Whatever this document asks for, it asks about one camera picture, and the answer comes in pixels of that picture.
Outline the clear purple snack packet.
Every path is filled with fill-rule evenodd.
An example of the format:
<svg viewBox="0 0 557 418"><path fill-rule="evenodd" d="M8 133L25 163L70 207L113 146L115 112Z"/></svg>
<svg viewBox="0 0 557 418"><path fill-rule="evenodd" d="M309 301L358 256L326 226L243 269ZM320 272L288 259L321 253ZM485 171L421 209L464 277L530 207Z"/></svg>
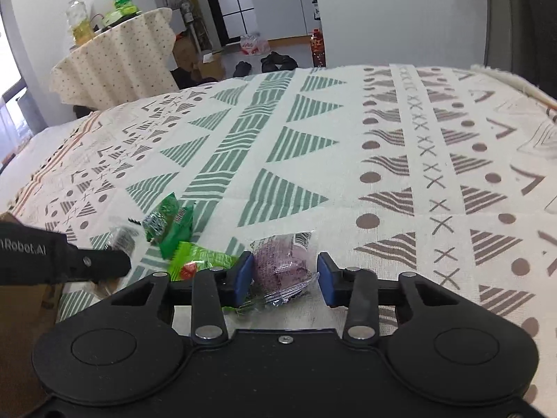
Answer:
<svg viewBox="0 0 557 418"><path fill-rule="evenodd" d="M280 307L306 293L319 274L313 232L272 235L251 242L252 284L241 311Z"/></svg>

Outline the bright green snack packet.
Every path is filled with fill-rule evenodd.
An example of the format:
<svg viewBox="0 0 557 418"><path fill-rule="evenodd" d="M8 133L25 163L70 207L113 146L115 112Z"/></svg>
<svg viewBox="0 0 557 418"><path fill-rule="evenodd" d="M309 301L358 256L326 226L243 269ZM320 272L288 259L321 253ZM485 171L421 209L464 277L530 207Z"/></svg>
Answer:
<svg viewBox="0 0 557 418"><path fill-rule="evenodd" d="M171 282L164 300L174 306L191 306L195 275L209 271L214 275L221 306L237 309L248 295L252 264L250 252L234 257L181 242L167 269Z"/></svg>

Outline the brown cardboard box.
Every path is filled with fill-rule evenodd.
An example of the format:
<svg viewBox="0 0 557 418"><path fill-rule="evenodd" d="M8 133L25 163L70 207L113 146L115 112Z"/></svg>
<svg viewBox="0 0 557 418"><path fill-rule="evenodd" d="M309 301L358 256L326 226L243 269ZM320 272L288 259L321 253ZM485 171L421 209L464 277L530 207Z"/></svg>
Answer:
<svg viewBox="0 0 557 418"><path fill-rule="evenodd" d="M1 415L17 417L44 400L32 348L54 326L60 289L55 266L63 237L1 213Z"/></svg>

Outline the dark green snack packet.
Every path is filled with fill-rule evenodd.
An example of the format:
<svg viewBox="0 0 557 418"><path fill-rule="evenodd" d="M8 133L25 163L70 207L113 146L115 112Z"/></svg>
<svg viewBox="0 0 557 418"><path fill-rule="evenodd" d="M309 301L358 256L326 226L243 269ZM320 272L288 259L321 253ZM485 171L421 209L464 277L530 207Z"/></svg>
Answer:
<svg viewBox="0 0 557 418"><path fill-rule="evenodd" d="M142 220L146 241L159 247L164 260L173 258L181 242L191 241L194 212L194 202L181 206L175 193L170 193Z"/></svg>

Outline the small clear snack packet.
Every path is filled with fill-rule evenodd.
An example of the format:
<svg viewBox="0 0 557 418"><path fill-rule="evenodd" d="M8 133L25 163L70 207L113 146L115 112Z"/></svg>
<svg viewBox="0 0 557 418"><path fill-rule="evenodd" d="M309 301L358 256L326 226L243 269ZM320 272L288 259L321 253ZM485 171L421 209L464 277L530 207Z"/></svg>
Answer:
<svg viewBox="0 0 557 418"><path fill-rule="evenodd" d="M122 251L130 258L136 247L136 239L139 232L133 227L120 225L110 231L106 248L112 251Z"/></svg>

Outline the patterned bed blanket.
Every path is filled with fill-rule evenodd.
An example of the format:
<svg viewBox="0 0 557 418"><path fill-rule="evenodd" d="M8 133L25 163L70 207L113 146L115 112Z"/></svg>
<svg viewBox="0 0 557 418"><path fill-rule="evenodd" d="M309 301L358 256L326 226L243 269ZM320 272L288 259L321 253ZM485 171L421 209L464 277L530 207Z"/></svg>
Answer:
<svg viewBox="0 0 557 418"><path fill-rule="evenodd" d="M166 195L237 255L308 231L342 267L414 271L525 329L527 399L556 413L556 104L492 72L297 69L167 93L46 129L1 207L101 248Z"/></svg>

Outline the round table with dotted cloth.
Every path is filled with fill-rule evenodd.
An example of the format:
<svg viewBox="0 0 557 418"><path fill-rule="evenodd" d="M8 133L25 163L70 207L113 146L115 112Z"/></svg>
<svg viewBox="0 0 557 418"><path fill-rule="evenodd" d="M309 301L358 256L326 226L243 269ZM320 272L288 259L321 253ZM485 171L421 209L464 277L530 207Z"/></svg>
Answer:
<svg viewBox="0 0 557 418"><path fill-rule="evenodd" d="M63 104L98 110L176 92L171 18L171 9L154 9L97 35L53 67L50 91Z"/></svg>

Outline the yellow oil bottle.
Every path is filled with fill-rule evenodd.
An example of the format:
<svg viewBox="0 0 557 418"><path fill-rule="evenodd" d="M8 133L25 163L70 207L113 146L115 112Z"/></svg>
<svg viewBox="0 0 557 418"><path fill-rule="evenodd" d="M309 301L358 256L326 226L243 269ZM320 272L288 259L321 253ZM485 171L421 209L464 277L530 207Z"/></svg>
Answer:
<svg viewBox="0 0 557 418"><path fill-rule="evenodd" d="M86 44L94 38L89 12L84 2L71 0L66 9L66 18L76 46Z"/></svg>

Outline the black shoes on floor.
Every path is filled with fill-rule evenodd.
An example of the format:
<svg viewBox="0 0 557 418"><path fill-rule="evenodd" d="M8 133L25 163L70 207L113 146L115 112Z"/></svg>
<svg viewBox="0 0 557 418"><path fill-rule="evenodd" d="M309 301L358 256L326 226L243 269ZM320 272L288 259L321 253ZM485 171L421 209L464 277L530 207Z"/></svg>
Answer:
<svg viewBox="0 0 557 418"><path fill-rule="evenodd" d="M278 71L293 71L297 69L297 61L288 55L282 55L275 51L264 57L260 61L260 71L262 73L272 73ZM250 75L253 66L247 61L240 61L235 66L232 77L242 78Z"/></svg>

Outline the pink water bottle pack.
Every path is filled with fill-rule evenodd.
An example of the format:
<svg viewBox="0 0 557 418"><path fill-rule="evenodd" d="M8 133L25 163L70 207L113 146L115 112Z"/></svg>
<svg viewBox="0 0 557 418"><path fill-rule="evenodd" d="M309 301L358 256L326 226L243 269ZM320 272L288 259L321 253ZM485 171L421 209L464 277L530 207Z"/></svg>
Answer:
<svg viewBox="0 0 557 418"><path fill-rule="evenodd" d="M270 45L260 33L248 33L240 38L241 52L246 56L260 56L270 52Z"/></svg>

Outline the white kitchen cabinet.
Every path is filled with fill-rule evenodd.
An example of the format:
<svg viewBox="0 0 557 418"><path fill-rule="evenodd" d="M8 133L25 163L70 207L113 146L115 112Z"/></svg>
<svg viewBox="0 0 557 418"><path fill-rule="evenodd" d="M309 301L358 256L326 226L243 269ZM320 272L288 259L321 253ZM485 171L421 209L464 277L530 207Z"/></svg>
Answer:
<svg viewBox="0 0 557 418"><path fill-rule="evenodd" d="M309 36L321 22L313 0L252 0L257 31L267 41Z"/></svg>

